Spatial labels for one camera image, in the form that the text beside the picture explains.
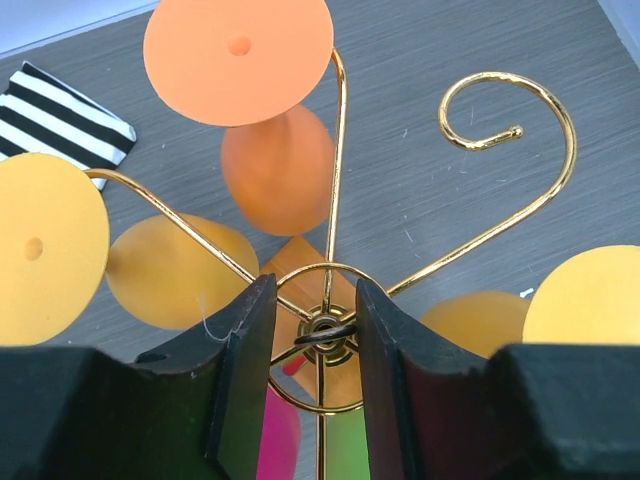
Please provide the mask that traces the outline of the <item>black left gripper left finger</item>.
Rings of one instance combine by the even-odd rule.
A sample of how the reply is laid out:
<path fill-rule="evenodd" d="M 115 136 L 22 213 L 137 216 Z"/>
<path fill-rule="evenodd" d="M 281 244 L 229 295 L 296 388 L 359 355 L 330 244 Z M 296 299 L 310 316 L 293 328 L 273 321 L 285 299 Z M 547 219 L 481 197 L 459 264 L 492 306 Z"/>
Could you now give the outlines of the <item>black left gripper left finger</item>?
<path fill-rule="evenodd" d="M 263 275 L 121 362 L 92 347 L 1 352 L 5 479 L 252 479 L 277 308 Z"/>

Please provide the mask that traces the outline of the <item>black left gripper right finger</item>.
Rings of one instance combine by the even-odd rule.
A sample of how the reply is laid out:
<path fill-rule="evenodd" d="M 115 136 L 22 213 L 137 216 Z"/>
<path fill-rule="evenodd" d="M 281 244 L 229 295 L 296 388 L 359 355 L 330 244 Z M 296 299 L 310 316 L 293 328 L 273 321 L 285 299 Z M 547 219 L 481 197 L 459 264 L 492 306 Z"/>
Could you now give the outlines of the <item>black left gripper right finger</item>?
<path fill-rule="evenodd" d="M 375 479 L 635 479 L 639 350 L 511 344 L 482 359 L 356 288 Z"/>

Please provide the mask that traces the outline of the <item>yellow plastic wine glass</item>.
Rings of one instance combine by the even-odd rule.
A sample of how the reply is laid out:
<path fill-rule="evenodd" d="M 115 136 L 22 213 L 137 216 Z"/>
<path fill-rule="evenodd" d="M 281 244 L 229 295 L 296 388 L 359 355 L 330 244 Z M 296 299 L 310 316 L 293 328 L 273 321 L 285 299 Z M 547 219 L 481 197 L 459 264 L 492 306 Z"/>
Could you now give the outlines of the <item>yellow plastic wine glass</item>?
<path fill-rule="evenodd" d="M 421 322 L 482 358 L 511 343 L 639 343 L 639 248 L 599 247 L 559 265 L 532 298 L 481 291 L 430 308 Z"/>

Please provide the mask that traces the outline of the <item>yellow-orange plastic wine glass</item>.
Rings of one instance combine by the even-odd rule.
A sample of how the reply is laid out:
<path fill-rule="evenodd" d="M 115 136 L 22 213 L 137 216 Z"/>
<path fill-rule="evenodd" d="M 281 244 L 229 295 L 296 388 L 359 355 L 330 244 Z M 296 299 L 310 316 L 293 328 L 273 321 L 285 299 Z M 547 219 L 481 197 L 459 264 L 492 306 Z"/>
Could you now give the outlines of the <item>yellow-orange plastic wine glass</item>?
<path fill-rule="evenodd" d="M 1 162 L 1 343 L 63 332 L 106 282 L 134 318 L 186 329 L 227 306 L 247 280 L 163 214 L 110 239 L 92 179 L 55 156 Z"/>

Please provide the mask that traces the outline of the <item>green plastic wine glass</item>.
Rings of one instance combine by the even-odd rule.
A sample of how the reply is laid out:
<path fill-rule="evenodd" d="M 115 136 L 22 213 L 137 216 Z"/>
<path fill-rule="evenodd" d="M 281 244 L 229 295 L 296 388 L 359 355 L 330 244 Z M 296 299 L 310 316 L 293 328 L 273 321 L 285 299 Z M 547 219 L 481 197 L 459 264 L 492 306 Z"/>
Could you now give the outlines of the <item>green plastic wine glass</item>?
<path fill-rule="evenodd" d="M 327 425 L 328 480 L 370 480 L 364 410 L 331 416 Z"/>

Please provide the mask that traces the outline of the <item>magenta plastic wine glass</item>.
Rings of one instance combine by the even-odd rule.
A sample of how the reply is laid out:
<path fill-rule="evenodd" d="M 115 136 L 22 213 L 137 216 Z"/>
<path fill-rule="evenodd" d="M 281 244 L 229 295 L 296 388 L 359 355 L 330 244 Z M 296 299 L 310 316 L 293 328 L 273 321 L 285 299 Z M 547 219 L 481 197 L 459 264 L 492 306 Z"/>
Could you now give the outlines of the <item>magenta plastic wine glass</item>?
<path fill-rule="evenodd" d="M 256 479 L 293 479 L 300 443 L 298 410 L 268 387 Z"/>

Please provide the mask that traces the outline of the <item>orange plastic wine glass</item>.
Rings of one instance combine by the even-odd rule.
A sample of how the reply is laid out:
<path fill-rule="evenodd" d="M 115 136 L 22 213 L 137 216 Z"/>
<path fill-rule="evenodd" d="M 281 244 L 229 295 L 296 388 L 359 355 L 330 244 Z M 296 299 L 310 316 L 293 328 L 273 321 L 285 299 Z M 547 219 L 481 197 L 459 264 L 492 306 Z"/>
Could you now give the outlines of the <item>orange plastic wine glass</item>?
<path fill-rule="evenodd" d="M 305 98 L 333 50 L 323 1 L 162 1 L 143 57 L 172 110 L 221 127 L 220 169 L 246 219 L 276 236 L 328 217 L 334 143 Z"/>

